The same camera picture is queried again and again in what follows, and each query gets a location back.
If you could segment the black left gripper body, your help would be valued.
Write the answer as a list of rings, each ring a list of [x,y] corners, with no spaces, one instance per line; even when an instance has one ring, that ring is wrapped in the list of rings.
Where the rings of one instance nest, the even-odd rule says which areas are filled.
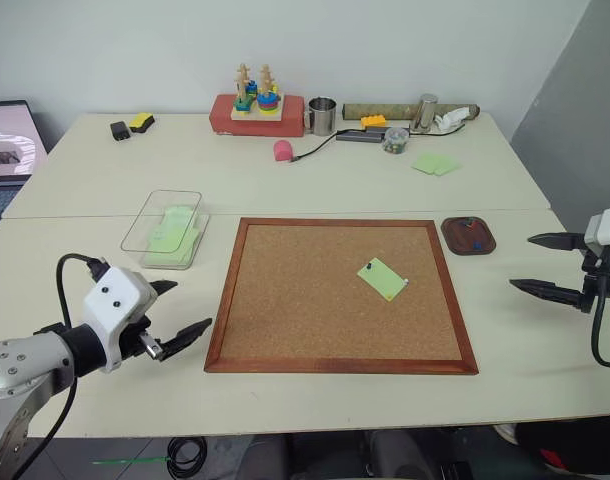
[[[154,360],[161,360],[163,348],[159,340],[151,336],[147,329],[151,321],[146,312],[157,300],[159,292],[149,286],[145,292],[137,292],[134,299],[125,302],[124,326],[119,334],[119,350],[122,360],[138,357],[146,353]]]

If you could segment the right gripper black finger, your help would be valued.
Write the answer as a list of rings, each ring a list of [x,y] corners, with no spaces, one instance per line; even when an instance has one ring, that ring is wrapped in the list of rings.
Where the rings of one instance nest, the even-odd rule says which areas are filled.
[[[527,241],[529,243],[554,250],[578,250],[582,253],[585,253],[588,249],[584,241],[584,235],[582,233],[541,233],[529,237]]]
[[[593,306],[592,295],[559,287],[553,282],[536,279],[510,279],[509,283],[529,295],[542,300],[573,306],[583,313],[589,313]]]

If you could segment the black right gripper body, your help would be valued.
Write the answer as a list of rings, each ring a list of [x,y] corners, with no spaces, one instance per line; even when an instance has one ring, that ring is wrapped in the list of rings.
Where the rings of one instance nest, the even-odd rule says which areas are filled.
[[[587,250],[581,269],[585,277],[580,309],[589,313],[595,298],[610,300],[610,246],[602,247],[599,254]]]

